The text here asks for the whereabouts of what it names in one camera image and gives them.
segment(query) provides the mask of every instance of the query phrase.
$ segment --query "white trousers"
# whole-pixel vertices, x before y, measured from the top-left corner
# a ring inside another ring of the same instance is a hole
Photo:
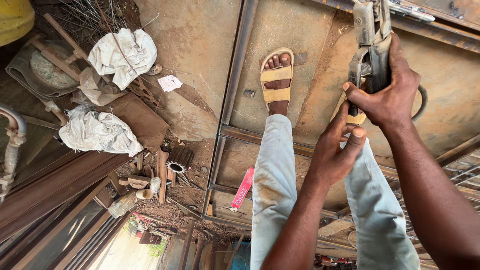
[[[271,115],[266,119],[253,176],[252,270],[260,269],[293,209],[295,179],[290,120]],[[420,269],[417,252],[405,232],[405,216],[368,139],[344,182],[357,230],[358,269]]]

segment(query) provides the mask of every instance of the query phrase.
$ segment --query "foot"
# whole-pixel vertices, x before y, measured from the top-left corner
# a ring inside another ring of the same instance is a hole
[[[290,55],[288,55],[287,53],[280,55],[280,57],[278,55],[274,55],[272,56],[272,58],[270,58],[267,61],[264,68],[266,70],[273,69],[280,66],[280,63],[283,67],[290,66]],[[268,89],[283,89],[283,88],[287,88],[289,85],[290,85],[290,79],[265,83],[265,87]],[[288,100],[270,102],[268,106],[270,107],[270,111],[268,112],[268,115],[272,115],[272,114],[283,114],[285,116],[287,115]]]

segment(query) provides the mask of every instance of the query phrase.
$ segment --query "plastic bottle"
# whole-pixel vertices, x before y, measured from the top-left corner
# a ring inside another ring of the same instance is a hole
[[[150,191],[155,194],[155,193],[158,193],[160,191],[160,186],[161,186],[161,181],[160,181],[160,178],[158,176],[152,178],[152,180],[150,180]]]
[[[112,217],[118,218],[125,214],[129,209],[131,209],[135,203],[138,201],[136,196],[137,190],[132,188],[129,192],[122,195],[112,205],[108,208],[108,212]]]

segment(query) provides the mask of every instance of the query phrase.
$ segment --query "hand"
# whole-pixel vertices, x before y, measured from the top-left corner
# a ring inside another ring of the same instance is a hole
[[[318,138],[306,180],[310,177],[318,179],[320,184],[329,188],[345,178],[352,169],[367,139],[367,131],[361,126],[347,124],[348,106],[348,101],[340,105],[335,118]],[[340,142],[347,142],[343,149],[340,148]]]
[[[420,75],[411,70],[403,56],[400,39],[391,33],[389,64],[392,83],[385,89],[369,95],[353,83],[342,85],[347,99],[365,112],[368,119],[380,128],[398,128],[412,124],[413,99],[420,84]]]

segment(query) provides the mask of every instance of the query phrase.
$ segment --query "man's left hand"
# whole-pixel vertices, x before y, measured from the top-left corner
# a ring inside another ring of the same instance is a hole
[[[348,106],[348,101],[340,105],[335,118],[318,138],[306,176],[317,179],[319,184],[328,188],[350,172],[367,139],[367,131],[363,127],[347,123]],[[348,133],[351,133],[350,137],[344,136]],[[343,149],[340,142],[347,142]]]

